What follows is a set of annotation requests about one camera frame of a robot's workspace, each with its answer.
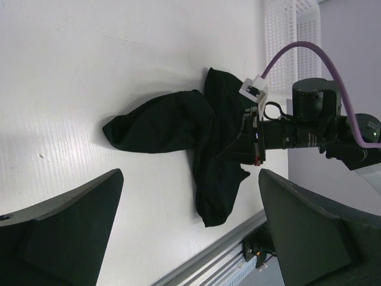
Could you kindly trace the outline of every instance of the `black cloth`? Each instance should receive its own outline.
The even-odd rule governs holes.
[[[196,90],[163,95],[103,127],[111,145],[124,151],[194,149],[196,209],[206,227],[225,223],[239,184],[250,175],[239,163],[216,159],[237,136],[245,109],[254,104],[239,93],[241,86],[232,74],[210,69],[205,96]]]

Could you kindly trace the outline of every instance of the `purple cable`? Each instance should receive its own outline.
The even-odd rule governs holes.
[[[355,113],[354,113],[353,108],[352,108],[351,101],[349,100],[348,93],[345,89],[343,80],[341,79],[338,70],[336,70],[336,67],[333,65],[333,62],[328,57],[328,55],[319,46],[315,45],[314,43],[300,41],[300,42],[293,42],[293,43],[290,43],[289,45],[285,46],[283,49],[281,49],[275,55],[275,57],[268,64],[268,66],[266,67],[265,71],[262,74],[262,78],[263,79],[266,78],[266,76],[268,75],[270,70],[273,68],[275,63],[281,58],[281,56],[283,54],[285,54],[290,49],[296,48],[296,47],[307,48],[307,49],[314,51],[321,58],[323,63],[326,65],[326,67],[327,67],[328,71],[330,72],[333,80],[338,84],[339,92],[341,94],[341,97],[342,97],[342,100],[344,103],[344,107],[345,107],[346,113],[347,113],[348,118],[349,118],[349,123],[351,124],[353,137],[355,138],[356,143],[360,147],[363,147],[363,148],[381,148],[380,143],[366,143],[363,140],[363,138],[361,137],[360,128],[358,127],[358,123],[357,123],[356,116],[355,116]]]

